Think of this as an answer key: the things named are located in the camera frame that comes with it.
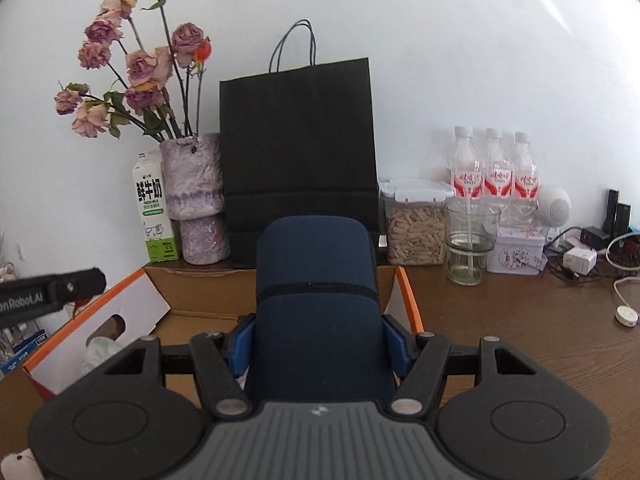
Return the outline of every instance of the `pine nuts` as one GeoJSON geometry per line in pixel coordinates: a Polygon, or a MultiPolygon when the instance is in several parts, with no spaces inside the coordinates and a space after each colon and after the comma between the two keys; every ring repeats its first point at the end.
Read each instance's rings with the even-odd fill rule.
{"type": "Polygon", "coordinates": [[[444,208],[391,205],[386,246],[392,265],[440,265],[444,261],[444,208]]]}

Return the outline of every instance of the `stuffed toy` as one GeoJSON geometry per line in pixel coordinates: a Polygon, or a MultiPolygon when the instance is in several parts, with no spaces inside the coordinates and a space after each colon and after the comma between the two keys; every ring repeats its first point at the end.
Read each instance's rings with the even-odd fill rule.
{"type": "Polygon", "coordinates": [[[44,480],[30,449],[9,455],[0,463],[0,480],[44,480]]]}

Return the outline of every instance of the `purple fuzzy vase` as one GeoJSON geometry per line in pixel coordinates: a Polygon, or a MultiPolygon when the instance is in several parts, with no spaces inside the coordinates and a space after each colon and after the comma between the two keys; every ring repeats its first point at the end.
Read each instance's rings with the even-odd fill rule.
{"type": "Polygon", "coordinates": [[[220,134],[166,140],[160,150],[169,218],[193,220],[224,209],[220,134]]]}
{"type": "Polygon", "coordinates": [[[222,215],[180,222],[182,256],[191,265],[210,265],[230,255],[226,225],[222,215]]]}

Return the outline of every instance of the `bag handle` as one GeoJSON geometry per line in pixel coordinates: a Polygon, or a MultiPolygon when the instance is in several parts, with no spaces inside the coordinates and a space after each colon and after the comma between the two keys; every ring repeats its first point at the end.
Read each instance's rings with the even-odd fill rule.
{"type": "Polygon", "coordinates": [[[309,29],[309,33],[311,34],[311,38],[309,41],[309,65],[312,66],[316,64],[316,35],[314,34],[314,30],[311,27],[311,22],[309,20],[297,20],[293,25],[291,25],[287,33],[282,37],[282,39],[276,45],[276,48],[274,49],[273,54],[271,54],[271,60],[269,62],[269,73],[273,71],[273,59],[276,57],[276,53],[278,54],[278,62],[276,63],[276,72],[280,71],[280,58],[282,57],[282,49],[284,48],[284,43],[285,41],[287,41],[287,38],[289,37],[289,34],[291,33],[291,31],[296,27],[306,27],[309,29]]]}

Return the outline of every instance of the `grey ribbed plate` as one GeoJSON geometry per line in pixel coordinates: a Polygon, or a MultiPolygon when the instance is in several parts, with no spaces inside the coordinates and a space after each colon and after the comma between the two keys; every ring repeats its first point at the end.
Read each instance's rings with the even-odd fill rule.
{"type": "Polygon", "coordinates": [[[217,425],[166,480],[471,480],[414,422],[372,402],[268,402],[254,418],[217,425]]]}

